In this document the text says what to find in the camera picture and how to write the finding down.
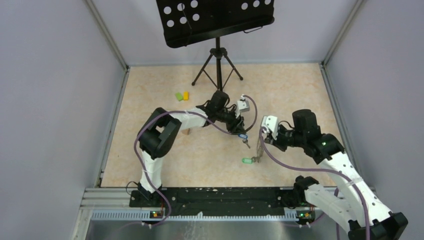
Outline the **green key tag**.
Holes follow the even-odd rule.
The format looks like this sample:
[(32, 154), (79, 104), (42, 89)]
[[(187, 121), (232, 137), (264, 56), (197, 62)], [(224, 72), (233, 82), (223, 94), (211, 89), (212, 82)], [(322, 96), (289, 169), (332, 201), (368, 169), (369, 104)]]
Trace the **green key tag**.
[(242, 158), (241, 162), (244, 164), (253, 164), (254, 160), (252, 158)]

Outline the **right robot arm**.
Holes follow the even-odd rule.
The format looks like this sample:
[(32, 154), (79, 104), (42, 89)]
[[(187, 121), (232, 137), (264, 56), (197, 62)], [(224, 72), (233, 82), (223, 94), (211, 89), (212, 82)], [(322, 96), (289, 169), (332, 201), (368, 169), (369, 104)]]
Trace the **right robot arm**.
[[(277, 164), (295, 171), (328, 174), (342, 198), (330, 193), (315, 178), (298, 176), (293, 185), (293, 200), (299, 206), (319, 208), (342, 228), (350, 240), (398, 240), (408, 225), (406, 216), (393, 212), (365, 183), (352, 165), (346, 150), (330, 133), (322, 133), (316, 114), (310, 109), (292, 113), (294, 125), (285, 128), (273, 115), (261, 121), (259, 140)], [(301, 148), (316, 163), (316, 168), (289, 166), (271, 155), (266, 144), (284, 152)]]

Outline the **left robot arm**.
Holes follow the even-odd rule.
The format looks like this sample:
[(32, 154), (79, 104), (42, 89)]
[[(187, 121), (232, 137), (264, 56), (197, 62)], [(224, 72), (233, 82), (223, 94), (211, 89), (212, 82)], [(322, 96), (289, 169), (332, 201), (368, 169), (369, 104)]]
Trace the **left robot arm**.
[(164, 156), (171, 150), (179, 132), (192, 128), (203, 128), (215, 122), (224, 123), (224, 133), (246, 134), (242, 113), (250, 110), (250, 104), (242, 95), (235, 104), (230, 97), (217, 90), (204, 104), (185, 111), (166, 111), (156, 108), (137, 134), (136, 144), (141, 150), (139, 157), (144, 173), (137, 185), (141, 200), (149, 207), (160, 202), (162, 186), (161, 171)]

